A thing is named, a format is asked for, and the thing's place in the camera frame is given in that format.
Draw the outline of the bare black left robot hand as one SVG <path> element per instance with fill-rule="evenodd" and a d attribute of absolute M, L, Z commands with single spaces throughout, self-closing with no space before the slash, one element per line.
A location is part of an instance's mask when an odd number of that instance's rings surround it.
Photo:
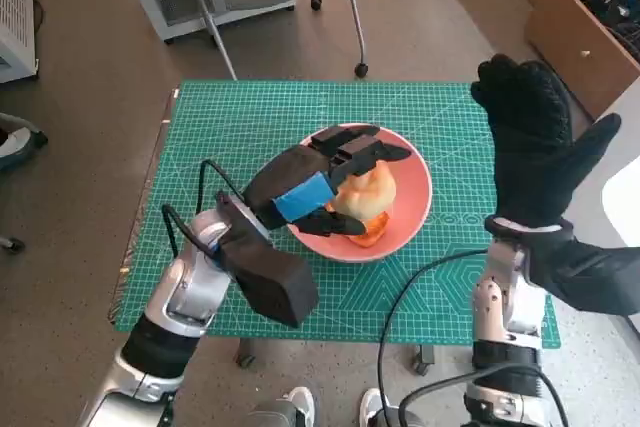
<path fill-rule="evenodd" d="M 267 163 L 244 190 L 245 203 L 270 230 L 292 224 L 315 236 L 366 235 L 395 200 L 389 164 L 412 155 L 379 131 L 370 124 L 319 131 Z"/>

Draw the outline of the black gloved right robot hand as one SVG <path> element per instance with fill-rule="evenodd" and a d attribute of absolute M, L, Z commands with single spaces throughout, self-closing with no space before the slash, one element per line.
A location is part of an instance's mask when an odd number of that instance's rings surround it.
<path fill-rule="evenodd" d="M 478 67 L 473 99 L 494 142 L 497 218 L 523 230 L 557 230 L 574 191 L 618 133 L 611 113 L 573 138 L 569 94 L 540 61 L 496 54 Z"/>

